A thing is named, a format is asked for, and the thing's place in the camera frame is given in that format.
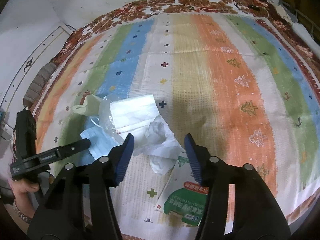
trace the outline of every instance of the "red label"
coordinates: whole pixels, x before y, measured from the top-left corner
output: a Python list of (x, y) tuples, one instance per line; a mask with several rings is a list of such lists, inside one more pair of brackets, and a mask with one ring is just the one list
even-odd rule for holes
[(201, 187), (199, 184), (190, 182), (190, 181), (186, 181), (183, 184), (183, 187), (195, 192), (199, 192), (201, 194), (208, 194), (209, 193), (209, 187)]

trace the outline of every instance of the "striped blanket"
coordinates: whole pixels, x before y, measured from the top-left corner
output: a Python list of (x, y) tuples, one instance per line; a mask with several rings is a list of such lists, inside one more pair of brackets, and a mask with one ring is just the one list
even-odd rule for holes
[[(312, 52), (302, 57), (267, 18), (159, 13), (72, 46), (66, 43), (58, 55), (69, 50), (35, 105), (38, 152), (79, 139), (87, 117), (71, 107), (87, 94), (124, 99), (152, 93), (182, 146), (191, 133), (226, 163), (251, 163), (289, 223), (319, 194), (320, 84), (305, 60)], [(53, 167), (55, 173), (64, 163)], [(194, 237), (196, 228), (154, 211), (157, 198), (147, 192), (159, 196), (168, 176), (154, 174), (148, 157), (132, 157), (124, 182), (112, 192), (122, 233)]]

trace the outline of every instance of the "face mask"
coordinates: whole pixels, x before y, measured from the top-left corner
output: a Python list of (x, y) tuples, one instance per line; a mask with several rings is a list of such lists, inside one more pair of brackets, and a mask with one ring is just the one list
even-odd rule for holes
[(98, 117), (91, 116), (90, 119), (95, 126), (84, 130), (80, 136), (82, 139), (88, 138), (90, 140), (91, 146), (89, 147), (89, 151), (93, 158), (97, 160), (101, 156), (108, 156), (112, 147), (118, 146), (119, 144), (105, 133), (99, 125)]

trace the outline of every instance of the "green stripe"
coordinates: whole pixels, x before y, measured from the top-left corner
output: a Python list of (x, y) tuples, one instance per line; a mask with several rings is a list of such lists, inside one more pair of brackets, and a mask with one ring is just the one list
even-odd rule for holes
[[(132, 25), (123, 25), (121, 26), (117, 33), (114, 35), (113, 40), (107, 44), (104, 51), (100, 54), (98, 60), (93, 65), (93, 68), (90, 70), (89, 77), (86, 80), (86, 84), (82, 89), (82, 93), (79, 96), (76, 96), (73, 103), (74, 106), (80, 103), (83, 93), (85, 91), (90, 91), (94, 94), (98, 88), (102, 85), (105, 74), (108, 72), (110, 64), (114, 62), (116, 56), (120, 50), (120, 47), (131, 30)], [(61, 130), (61, 136), (59, 139), (59, 145), (66, 145), (73, 143), (80, 138), (80, 133), (83, 131), (84, 123), (87, 117), (80, 114), (71, 113), (65, 120), (66, 124)], [(66, 158), (55, 164), (55, 175), (57, 175), (62, 167), (69, 162), (76, 160), (78, 154), (75, 154), (69, 158)]]
[[(292, 72), (287, 68), (277, 49), (266, 38), (252, 29), (251, 26), (246, 24), (240, 17), (226, 16), (230, 25), (238, 30), (238, 33), (256, 52), (256, 56), (263, 57), (266, 61), (273, 78), (276, 82), (280, 94), (285, 97), (286, 92), (289, 93), (291, 98), (284, 100), (284, 105), (287, 115), (292, 120), (292, 129), (298, 144), (299, 161), (300, 161), (300, 189), (303, 189), (310, 183), (310, 176), (312, 167), (316, 159), (318, 149), (318, 138), (316, 135), (316, 128), (312, 121), (312, 115), (309, 111), (308, 105), (303, 96), (299, 83), (292, 76)], [(301, 116), (300, 127), (296, 127), (295, 123), (298, 122), (298, 117)]]

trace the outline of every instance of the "blue stripe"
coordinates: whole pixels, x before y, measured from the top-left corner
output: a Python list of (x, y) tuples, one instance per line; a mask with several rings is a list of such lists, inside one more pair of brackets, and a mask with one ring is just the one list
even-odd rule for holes
[(265, 28), (263, 28), (260, 24), (258, 24), (253, 19), (248, 19), (243, 17), (242, 18), (248, 25), (250, 25), (257, 33), (259, 33), (261, 36), (266, 38), (270, 44), (272, 44), (276, 51), (278, 52), (281, 60), (284, 62), (286, 67), (291, 71), (293, 78), (298, 82), (298, 84), (301, 87), (301, 91), (303, 93), (304, 99), (308, 105), (309, 111), (312, 115), (313, 123), (316, 127), (316, 134), (320, 141), (320, 108), (319, 104), (316, 100), (316, 95), (314, 94), (313, 90), (310, 87), (310, 84), (308, 83), (306, 77), (300, 70), (299, 65), (294, 60), (294, 58), (291, 56), (291, 54), (282, 46), (280, 41), (270, 32), (268, 32)]
[(132, 28), (121, 45), (116, 60), (110, 64), (105, 80), (96, 95), (103, 98), (115, 95), (121, 99), (128, 98), (130, 87), (139, 61), (142, 48), (147, 40), (154, 20), (132, 24)]

